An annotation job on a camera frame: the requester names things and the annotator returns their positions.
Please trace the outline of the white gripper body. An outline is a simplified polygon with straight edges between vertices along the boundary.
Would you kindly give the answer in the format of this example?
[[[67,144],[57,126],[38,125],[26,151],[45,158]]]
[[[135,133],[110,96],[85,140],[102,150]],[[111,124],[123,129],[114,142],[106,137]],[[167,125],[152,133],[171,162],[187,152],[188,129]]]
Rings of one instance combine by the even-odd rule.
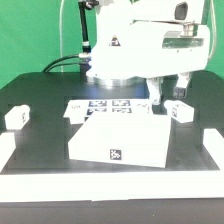
[[[184,36],[180,24],[138,21],[133,28],[136,76],[168,76],[206,67],[210,45],[206,25],[199,25],[195,36]]]

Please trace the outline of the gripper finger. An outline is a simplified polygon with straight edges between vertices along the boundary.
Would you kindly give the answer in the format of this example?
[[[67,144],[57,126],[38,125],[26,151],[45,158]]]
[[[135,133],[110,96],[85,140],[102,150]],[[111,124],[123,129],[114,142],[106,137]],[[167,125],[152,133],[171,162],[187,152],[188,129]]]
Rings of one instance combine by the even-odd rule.
[[[177,83],[173,90],[173,96],[176,99],[182,99],[186,97],[191,77],[192,77],[191,72],[180,73],[177,76]]]
[[[149,100],[152,105],[159,105],[161,103],[162,95],[162,78],[151,78],[146,80],[148,91],[149,91]]]

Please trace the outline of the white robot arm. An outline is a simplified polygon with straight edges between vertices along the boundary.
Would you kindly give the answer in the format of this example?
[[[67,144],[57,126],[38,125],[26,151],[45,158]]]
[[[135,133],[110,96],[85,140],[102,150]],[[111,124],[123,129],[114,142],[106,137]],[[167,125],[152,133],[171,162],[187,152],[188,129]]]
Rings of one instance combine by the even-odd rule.
[[[209,60],[211,5],[211,0],[98,0],[87,79],[106,86],[144,79],[151,103],[158,105],[163,78],[175,75],[174,97],[185,97],[191,74]]]

